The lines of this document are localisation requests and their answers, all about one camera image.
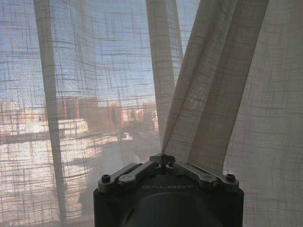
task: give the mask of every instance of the curtain fold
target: curtain fold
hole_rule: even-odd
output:
[[[222,172],[267,2],[200,2],[163,152]]]
[[[183,52],[176,0],[146,0],[160,144]]]
[[[65,226],[66,209],[64,199],[63,165],[60,148],[59,117],[57,110],[55,62],[53,57],[53,37],[51,23],[52,9],[50,8],[49,0],[35,0],[34,6],[41,55],[47,120],[50,132],[54,174],[59,202],[60,221],[62,225]]]
[[[233,31],[231,22],[235,18],[221,20],[218,24],[228,29],[228,32],[217,33],[217,39],[211,41],[214,47],[208,50],[204,37],[212,38],[220,30],[216,24],[208,30],[196,26],[199,15],[207,18],[200,23],[202,25],[219,21],[217,17],[210,16],[213,11],[208,8],[216,3],[220,5],[216,16],[222,9],[225,9],[224,15],[236,13],[236,2],[233,2],[235,5],[229,2],[229,8],[223,7],[226,2],[219,4],[219,1],[212,1],[210,4],[209,1],[207,5],[207,1],[201,1],[200,7],[204,6],[207,10],[199,14],[199,8],[197,13],[173,98],[162,151],[215,172],[221,173],[223,169],[224,174],[235,174],[245,192],[243,226],[300,226],[303,223],[303,2],[269,1],[266,7],[266,1],[247,1],[247,4],[257,3],[254,6],[260,8],[256,12],[257,8],[253,5],[247,7],[242,11],[243,18],[235,25],[241,28],[247,22],[257,24],[236,30],[236,36],[227,42]],[[198,32],[205,36],[198,39]],[[251,38],[257,41],[255,47],[244,42],[240,48],[235,48],[236,52],[228,51],[228,45],[237,47],[237,37],[245,39],[246,35],[252,35]],[[218,37],[224,40],[221,43],[225,49],[220,49],[219,44],[215,45]],[[194,45],[191,40],[196,41],[192,49],[190,47]],[[198,44],[206,46],[202,53],[207,56],[217,56],[220,50],[228,55],[226,61],[212,58],[212,61],[221,63],[216,68],[218,72],[222,72],[222,66],[232,62],[230,54],[233,54],[237,61],[225,68],[225,78],[209,78],[211,61],[201,64],[201,68],[191,62],[197,56],[196,52],[202,49]],[[246,81],[237,78],[241,72],[239,66],[234,67],[237,64],[245,67]],[[194,69],[206,71],[206,78],[195,81]],[[198,106],[205,92],[206,101]]]

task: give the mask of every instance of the gathered curtain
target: gathered curtain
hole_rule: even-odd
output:
[[[0,226],[92,227],[103,174],[232,173],[243,226],[303,226],[300,0],[2,0]]]

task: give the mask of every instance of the metal bracket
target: metal bracket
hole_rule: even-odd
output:
[[[227,177],[224,175],[213,174],[210,171],[200,168],[194,164],[185,164],[183,162],[175,162],[173,165],[166,165],[167,173],[177,175],[186,175],[190,179],[196,181],[201,188],[211,190],[215,183],[223,185],[227,192],[237,192],[239,189],[239,181],[235,177]]]
[[[139,166],[137,163],[130,163],[127,166],[123,167],[122,169],[118,170],[117,172],[113,173],[112,175],[108,175],[108,181],[102,181],[100,179],[98,181],[98,191],[100,193],[108,193],[114,190],[117,187],[118,179],[120,176],[127,174]]]
[[[128,190],[136,187],[138,181],[147,175],[158,175],[161,172],[161,165],[157,161],[148,161],[133,170],[132,172],[119,177],[120,189]]]
[[[224,186],[224,189],[227,192],[237,192],[239,190],[239,181],[235,178],[234,175],[227,174],[226,176],[223,174],[214,174],[208,171],[207,169],[204,169],[202,167],[196,166],[195,164],[190,164],[193,168],[198,169],[200,171],[203,171],[205,173],[211,174],[215,177],[217,177],[221,182],[221,184]]]

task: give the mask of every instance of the bolt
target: bolt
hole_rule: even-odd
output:
[[[108,175],[108,174],[104,174],[104,175],[102,175],[102,183],[108,183],[108,182],[110,182],[110,175]]]
[[[169,167],[173,167],[174,166],[174,162],[168,162]]]
[[[158,166],[159,166],[159,162],[154,161],[153,163],[156,165],[156,167],[158,167]]]
[[[236,177],[235,177],[234,174],[227,174],[227,175],[226,175],[226,180],[227,180],[228,182],[235,182],[235,181],[236,181]]]

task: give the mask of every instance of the linen curtain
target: linen curtain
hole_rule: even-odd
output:
[[[243,226],[303,225],[302,1],[0,5],[0,226],[92,227],[161,150],[235,174]]]
[[[163,15],[180,53],[198,4]],[[146,2],[3,0],[0,12],[0,226],[91,227],[102,174],[160,152]]]
[[[302,9],[202,0],[182,62],[162,151],[236,174],[243,226],[303,224]]]

